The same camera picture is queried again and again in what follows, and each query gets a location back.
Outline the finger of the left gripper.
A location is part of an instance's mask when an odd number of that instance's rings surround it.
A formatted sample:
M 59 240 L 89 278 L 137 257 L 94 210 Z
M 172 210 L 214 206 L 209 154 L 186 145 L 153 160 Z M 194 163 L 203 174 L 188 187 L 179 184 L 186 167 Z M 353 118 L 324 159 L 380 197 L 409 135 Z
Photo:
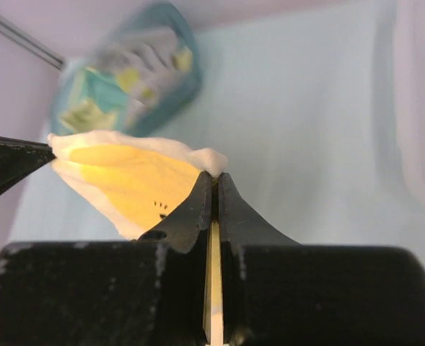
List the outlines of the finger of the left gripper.
M 0 136 L 0 195 L 55 158 L 46 143 Z

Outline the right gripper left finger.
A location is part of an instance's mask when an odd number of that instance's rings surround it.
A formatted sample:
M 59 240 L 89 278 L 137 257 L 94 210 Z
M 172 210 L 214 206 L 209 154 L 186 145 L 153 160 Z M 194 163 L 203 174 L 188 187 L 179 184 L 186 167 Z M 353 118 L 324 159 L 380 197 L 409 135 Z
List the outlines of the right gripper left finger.
M 205 345 L 203 305 L 211 223 L 212 178 L 203 172 L 189 196 L 138 241 L 146 311 L 145 345 Z

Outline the grey towel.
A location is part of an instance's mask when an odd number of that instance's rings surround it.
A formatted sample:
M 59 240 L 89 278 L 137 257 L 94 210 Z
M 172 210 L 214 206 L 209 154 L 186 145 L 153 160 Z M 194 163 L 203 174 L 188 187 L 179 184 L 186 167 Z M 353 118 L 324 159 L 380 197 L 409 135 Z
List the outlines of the grey towel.
M 100 50 L 93 66 L 119 74 L 128 85 L 128 111 L 142 113 L 180 82 L 193 53 L 169 27 L 127 34 Z

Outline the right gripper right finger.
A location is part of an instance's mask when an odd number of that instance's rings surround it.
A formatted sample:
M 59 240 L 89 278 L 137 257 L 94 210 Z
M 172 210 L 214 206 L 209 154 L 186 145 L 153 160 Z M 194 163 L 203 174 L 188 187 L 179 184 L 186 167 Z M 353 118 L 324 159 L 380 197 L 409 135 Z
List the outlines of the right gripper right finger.
M 232 177 L 218 178 L 224 339 L 230 345 L 272 345 L 282 334 L 289 285 L 288 253 L 299 243 L 284 235 L 241 196 Z

